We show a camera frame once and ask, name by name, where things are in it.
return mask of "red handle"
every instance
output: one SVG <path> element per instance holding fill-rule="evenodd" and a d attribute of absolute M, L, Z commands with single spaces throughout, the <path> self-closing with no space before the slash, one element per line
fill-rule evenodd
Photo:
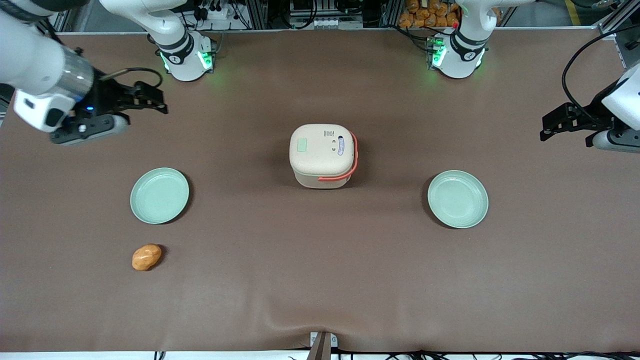
<path fill-rule="evenodd" d="M 340 176 L 335 176 L 335 177 L 318 177 L 318 181 L 340 181 L 340 180 L 345 180 L 347 177 L 351 176 L 353 174 L 353 172 L 356 170 L 356 167 L 358 167 L 358 139 L 356 139 L 356 136 L 351 132 L 351 136 L 353 137 L 353 167 L 351 168 L 351 170 L 349 170 L 348 173 L 344 174 L 344 175 L 340 175 Z"/>

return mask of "wire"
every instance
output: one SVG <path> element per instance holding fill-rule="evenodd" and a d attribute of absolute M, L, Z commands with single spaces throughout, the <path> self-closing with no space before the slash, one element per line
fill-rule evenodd
<path fill-rule="evenodd" d="M 110 74 L 104 75 L 100 78 L 100 81 L 107 81 L 113 78 L 117 78 L 118 76 L 124 75 L 128 72 L 134 72 L 134 71 L 146 71 L 146 72 L 151 72 L 155 75 L 158 75 L 158 84 L 155 84 L 153 87 L 157 88 L 160 85 L 162 85 L 162 75 L 160 75 L 160 73 L 158 71 L 155 71 L 154 69 L 150 69 L 148 67 L 127 67 L 125 69 L 122 70 L 118 70 L 116 72 L 112 72 Z"/>
<path fill-rule="evenodd" d="M 195 29 L 195 28 L 196 28 L 196 26 L 195 26 L 191 21 L 187 22 L 187 18 L 185 18 L 185 17 L 184 17 L 184 12 L 182 11 L 182 7 L 180 7 L 180 14 L 182 15 L 182 21 L 184 21 L 184 27 L 185 27 L 185 28 L 187 28 L 187 29 L 188 29 L 190 26 L 191 26 L 193 29 Z"/>
<path fill-rule="evenodd" d="M 501 27 L 507 26 L 507 22 L 509 22 L 509 20 L 511 20 L 511 18 L 513 17 L 513 14 L 516 13 L 516 10 L 518 10 L 518 6 L 514 7 L 513 10 L 511 11 L 511 13 L 509 14 L 509 17 L 504 19 L 504 21 L 500 25 Z"/>
<path fill-rule="evenodd" d="M 242 25 L 244 25 L 246 27 L 247 30 L 251 30 L 251 27 L 249 26 L 249 23 L 246 21 L 246 19 L 244 18 L 244 16 L 242 15 L 242 12 L 239 9 L 237 0 L 231 0 L 229 2 L 231 4 L 231 7 L 234 9 L 234 11 L 236 12 L 236 14 L 238 15 L 238 17 L 240 18 L 240 22 L 242 22 Z"/>
<path fill-rule="evenodd" d="M 222 49 L 222 42 L 224 40 L 225 40 L 225 32 L 222 31 L 222 37 L 220 37 L 220 41 L 218 42 L 218 46 L 216 46 L 216 52 L 215 52 L 216 55 L 220 52 L 220 49 Z"/>
<path fill-rule="evenodd" d="M 579 4 L 579 3 L 576 3 L 575 0 L 569 0 L 569 1 L 571 1 L 575 6 L 578 6 L 579 8 L 592 9 L 591 5 Z"/>
<path fill-rule="evenodd" d="M 598 119 L 594 118 L 593 116 L 591 116 L 591 114 L 589 114 L 583 107 L 582 105 L 580 105 L 578 103 L 578 101 L 573 97 L 573 95 L 571 94 L 571 92 L 569 91 L 569 88 L 566 86 L 566 73 L 569 71 L 569 68 L 571 68 L 571 65 L 573 65 L 574 61 L 576 58 L 578 58 L 578 55 L 582 54 L 582 52 L 589 46 L 595 44 L 596 42 L 598 42 L 599 40 L 608 37 L 609 35 L 613 35 L 615 33 L 620 33 L 622 31 L 626 31 L 626 30 L 630 30 L 630 29 L 634 29 L 634 28 L 638 28 L 640 27 L 640 24 L 634 24 L 634 25 L 629 25 L 626 28 L 621 28 L 621 29 L 617 29 L 617 30 L 611 30 L 611 31 L 607 31 L 606 33 L 597 36 L 593 39 L 591 39 L 588 43 L 584 44 L 580 49 L 578 49 L 578 51 L 575 52 L 575 54 L 573 54 L 573 56 L 571 57 L 571 59 L 569 60 L 569 62 L 566 64 L 566 66 L 564 67 L 564 71 L 562 72 L 562 89 L 564 90 L 564 93 L 566 94 L 567 98 L 569 98 L 569 101 L 575 105 L 575 107 L 583 114 L 587 115 L 592 121 L 594 121 L 596 124 L 600 124 L 603 125 Z M 593 352 L 585 352 L 585 353 L 579 353 L 579 354 L 599 354 L 599 353 L 593 353 Z M 578 356 L 578 355 L 572 355 L 572 356 L 568 356 L 566 357 L 566 359 L 570 359 L 571 357 L 574 356 Z"/>
<path fill-rule="evenodd" d="M 285 26 L 287 26 L 289 29 L 301 30 L 311 25 L 316 19 L 316 15 L 318 14 L 318 5 L 316 3 L 316 0 L 309 0 L 309 2 L 311 3 L 311 10 L 309 11 L 309 19 L 304 25 L 297 28 L 295 25 L 292 25 L 289 21 L 287 21 L 287 19 L 285 19 L 285 12 L 283 12 L 282 9 L 286 8 L 286 4 L 288 3 L 288 1 L 284 0 L 280 1 L 280 20 L 282 20 Z"/>
<path fill-rule="evenodd" d="M 342 0 L 333 0 L 333 6 L 338 9 L 341 13 L 345 13 L 347 15 L 362 13 L 362 7 L 364 2 L 359 1 L 359 5 L 357 8 L 347 8 L 346 6 L 342 6 L 340 3 Z"/>
<path fill-rule="evenodd" d="M 51 25 L 51 23 L 49 22 L 48 18 L 44 19 L 44 26 L 47 28 L 47 31 L 49 32 L 49 36 L 57 41 L 59 44 L 64 45 L 65 43 L 62 42 L 62 40 L 60 40 L 60 38 L 57 36 L 56 34 L 56 30 L 53 28 L 53 25 Z"/>
<path fill-rule="evenodd" d="M 396 30 L 400 31 L 400 33 L 402 33 L 404 36 L 410 37 L 410 38 L 414 38 L 416 40 L 427 40 L 426 37 L 419 37 L 417 35 L 413 35 L 413 34 L 409 33 L 408 29 L 403 29 L 403 28 L 399 27 L 398 25 L 389 24 L 389 25 L 382 26 L 382 28 L 396 29 Z M 443 32 L 443 31 L 440 31 L 438 29 L 430 28 L 428 26 L 424 26 L 422 29 L 428 29 L 428 30 L 431 30 L 431 31 L 433 31 L 435 33 L 443 34 L 443 35 L 447 35 L 447 36 L 451 35 L 451 34 L 447 34 L 447 33 Z"/>

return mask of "label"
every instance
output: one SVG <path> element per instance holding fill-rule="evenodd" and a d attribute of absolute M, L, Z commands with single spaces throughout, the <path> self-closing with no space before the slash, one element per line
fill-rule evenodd
<path fill-rule="evenodd" d="M 344 154 L 344 138 L 342 135 L 338 136 L 338 155 Z"/>

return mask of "green plate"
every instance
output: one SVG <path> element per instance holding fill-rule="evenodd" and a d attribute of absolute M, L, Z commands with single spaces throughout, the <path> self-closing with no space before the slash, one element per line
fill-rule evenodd
<path fill-rule="evenodd" d="M 433 214 L 458 229 L 477 225 L 489 210 L 489 196 L 480 180 L 460 170 L 438 174 L 429 184 L 427 198 Z"/>
<path fill-rule="evenodd" d="M 131 190 L 131 210 L 148 224 L 162 224 L 180 214 L 189 199 L 189 183 L 178 170 L 157 168 L 142 175 Z"/>

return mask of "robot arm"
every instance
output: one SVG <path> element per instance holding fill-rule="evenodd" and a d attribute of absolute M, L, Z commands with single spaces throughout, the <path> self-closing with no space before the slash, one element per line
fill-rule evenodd
<path fill-rule="evenodd" d="M 187 31 L 169 9 L 186 0 L 100 0 L 107 11 L 142 26 L 160 48 L 164 67 L 180 81 L 193 81 L 211 72 L 214 63 L 211 39 Z"/>
<path fill-rule="evenodd" d="M 167 112 L 162 91 L 104 79 L 86 59 L 26 24 L 83 2 L 0 1 L 0 83 L 16 88 L 18 116 L 63 145 L 122 132 L 128 118 L 119 111 L 125 109 Z"/>
<path fill-rule="evenodd" d="M 623 152 L 640 152 L 640 62 L 619 80 L 607 86 L 579 111 L 571 102 L 560 105 L 542 118 L 540 140 L 565 131 L 594 130 L 587 147 Z"/>
<path fill-rule="evenodd" d="M 431 64 L 446 76 L 454 79 L 471 75 L 484 54 L 484 45 L 496 25 L 492 8 L 518 6 L 534 0 L 457 0 L 462 8 L 460 25 L 448 34 L 438 34 L 442 39 L 442 50 L 432 55 Z"/>

